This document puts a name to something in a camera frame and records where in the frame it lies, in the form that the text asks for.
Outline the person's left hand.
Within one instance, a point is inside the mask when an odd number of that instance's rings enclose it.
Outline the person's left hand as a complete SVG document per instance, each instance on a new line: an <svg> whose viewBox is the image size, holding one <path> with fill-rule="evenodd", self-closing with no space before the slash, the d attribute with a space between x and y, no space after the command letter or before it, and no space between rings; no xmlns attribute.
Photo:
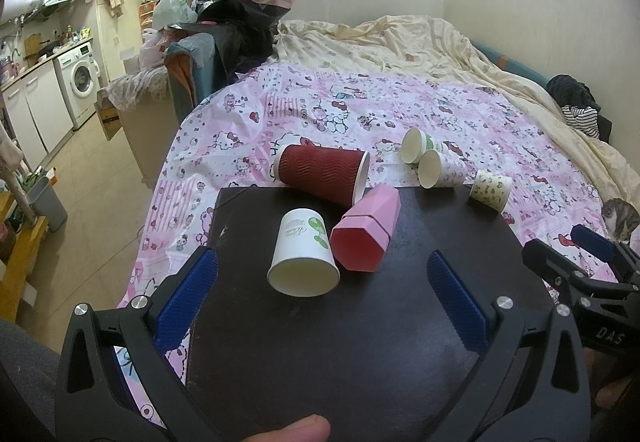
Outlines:
<svg viewBox="0 0 640 442"><path fill-rule="evenodd" d="M249 436L243 442L326 442L331 434L329 421L310 415L284 428Z"/></svg>

